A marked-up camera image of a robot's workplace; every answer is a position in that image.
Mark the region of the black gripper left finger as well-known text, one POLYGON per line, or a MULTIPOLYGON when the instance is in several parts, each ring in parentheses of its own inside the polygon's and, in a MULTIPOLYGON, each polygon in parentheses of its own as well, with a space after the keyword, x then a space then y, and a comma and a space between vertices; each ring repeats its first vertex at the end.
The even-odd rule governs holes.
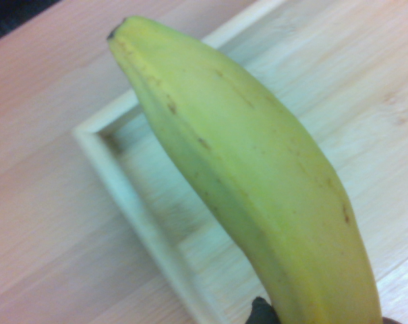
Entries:
POLYGON ((277 324, 280 320, 273 307, 262 297, 256 297, 252 301, 250 313, 251 324, 277 324))

